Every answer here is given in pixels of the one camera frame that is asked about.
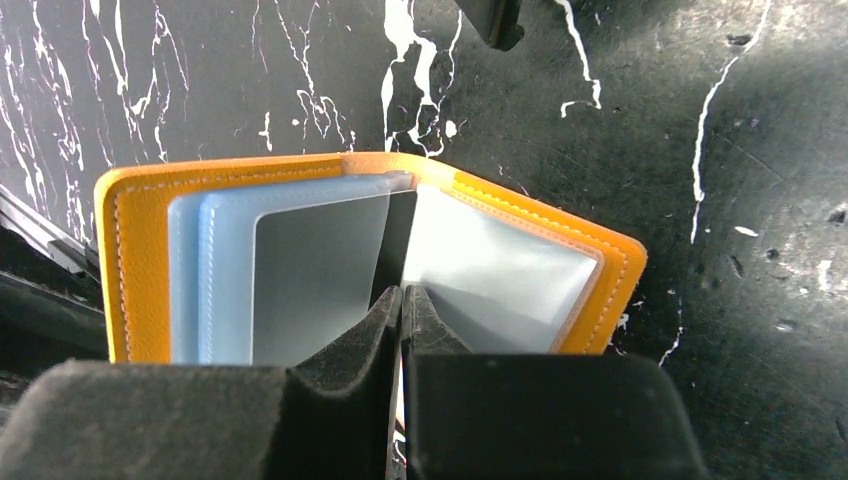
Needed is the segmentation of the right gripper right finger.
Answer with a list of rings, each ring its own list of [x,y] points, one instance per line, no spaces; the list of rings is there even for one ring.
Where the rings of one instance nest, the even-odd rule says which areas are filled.
[[[475,353],[427,291],[401,317],[410,479],[705,479],[669,376],[635,356]]]

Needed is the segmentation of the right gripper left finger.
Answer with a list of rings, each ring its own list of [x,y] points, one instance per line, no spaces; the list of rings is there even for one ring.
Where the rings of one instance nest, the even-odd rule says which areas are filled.
[[[1,436],[5,479],[383,479],[402,292],[292,368],[68,361]]]

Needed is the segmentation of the orange card holder wallet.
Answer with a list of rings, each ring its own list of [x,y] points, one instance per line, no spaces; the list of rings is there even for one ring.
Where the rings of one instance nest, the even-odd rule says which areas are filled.
[[[631,237],[402,153],[120,168],[95,219],[114,362],[292,366],[411,285],[474,352],[596,354],[647,263]]]

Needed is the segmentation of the black card tray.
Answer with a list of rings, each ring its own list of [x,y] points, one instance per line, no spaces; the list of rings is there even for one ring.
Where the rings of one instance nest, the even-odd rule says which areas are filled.
[[[518,24],[521,0],[455,0],[484,43],[499,51],[511,50],[524,36]]]

